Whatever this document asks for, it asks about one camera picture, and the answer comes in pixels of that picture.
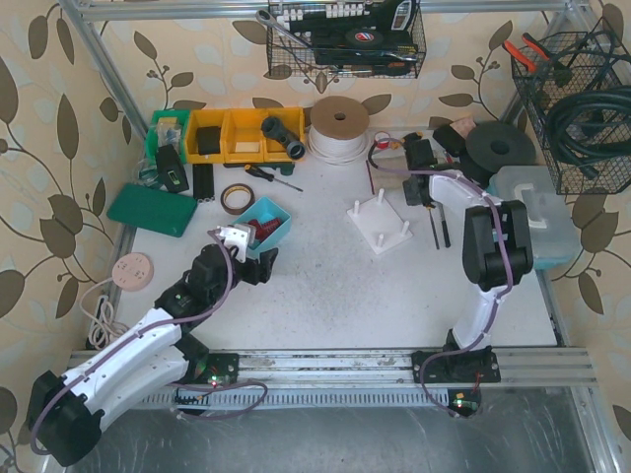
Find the large red spring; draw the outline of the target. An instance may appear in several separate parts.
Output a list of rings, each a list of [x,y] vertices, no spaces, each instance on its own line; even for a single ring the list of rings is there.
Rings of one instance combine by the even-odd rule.
[[[252,219],[247,222],[250,226],[254,228],[254,241],[257,243],[261,243],[268,238],[269,232],[268,229],[261,224],[257,219]]]

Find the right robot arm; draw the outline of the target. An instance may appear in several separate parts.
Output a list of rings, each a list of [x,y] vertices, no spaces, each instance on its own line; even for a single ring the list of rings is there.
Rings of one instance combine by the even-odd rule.
[[[491,328],[504,299],[533,266],[526,205],[496,198],[453,165],[440,165],[430,142],[416,133],[403,138],[403,149],[411,172],[406,197],[443,205],[462,218],[461,261],[470,283],[462,315],[442,350],[413,354],[414,381],[498,382]]]

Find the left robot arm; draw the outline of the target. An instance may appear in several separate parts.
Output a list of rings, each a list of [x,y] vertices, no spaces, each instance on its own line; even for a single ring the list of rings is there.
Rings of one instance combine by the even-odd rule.
[[[235,248],[215,239],[123,335],[62,375],[40,375],[27,413],[32,452],[71,466],[154,390],[197,382],[203,373],[198,365],[209,351],[193,329],[221,307],[238,283],[266,283],[278,251],[272,248],[244,261],[237,255]]]

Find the black handled hammer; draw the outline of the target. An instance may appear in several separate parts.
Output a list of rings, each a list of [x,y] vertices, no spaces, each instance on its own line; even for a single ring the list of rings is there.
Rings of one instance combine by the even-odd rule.
[[[448,223],[447,223],[447,219],[446,219],[445,209],[444,209],[444,206],[442,204],[438,205],[438,209],[439,209],[439,213],[440,213],[444,244],[445,244],[446,248],[449,248],[449,247],[451,247],[452,243],[451,243]]]

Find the yellow black handled file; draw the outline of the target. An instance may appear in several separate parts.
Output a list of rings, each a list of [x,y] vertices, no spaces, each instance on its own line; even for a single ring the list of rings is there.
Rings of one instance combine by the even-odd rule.
[[[427,210],[428,210],[429,221],[430,221],[430,226],[431,226],[431,230],[432,230],[434,245],[435,245],[437,250],[440,250],[441,247],[440,247],[440,241],[439,241],[439,237],[438,237],[438,231],[437,231],[435,219],[434,219],[434,216],[433,216],[433,207],[427,207]]]

